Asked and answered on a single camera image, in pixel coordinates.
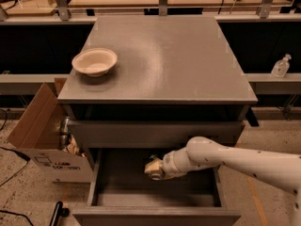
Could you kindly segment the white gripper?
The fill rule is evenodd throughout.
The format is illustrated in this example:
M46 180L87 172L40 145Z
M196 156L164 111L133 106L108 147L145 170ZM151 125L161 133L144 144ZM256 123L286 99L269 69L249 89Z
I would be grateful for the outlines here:
M153 159L145 166L144 173L155 181L162 180L163 174L165 179L182 177L186 174L186 171L182 169L186 159L186 153L172 151L164 155L163 161L159 158Z

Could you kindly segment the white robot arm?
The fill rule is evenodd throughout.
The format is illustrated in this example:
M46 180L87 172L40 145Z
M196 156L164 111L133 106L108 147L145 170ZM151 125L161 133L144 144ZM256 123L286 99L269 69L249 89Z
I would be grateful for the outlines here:
M301 226L301 155L228 147L192 137L185 147L154 158L144 173L152 180L182 177L190 171L225 166L294 194L291 226Z

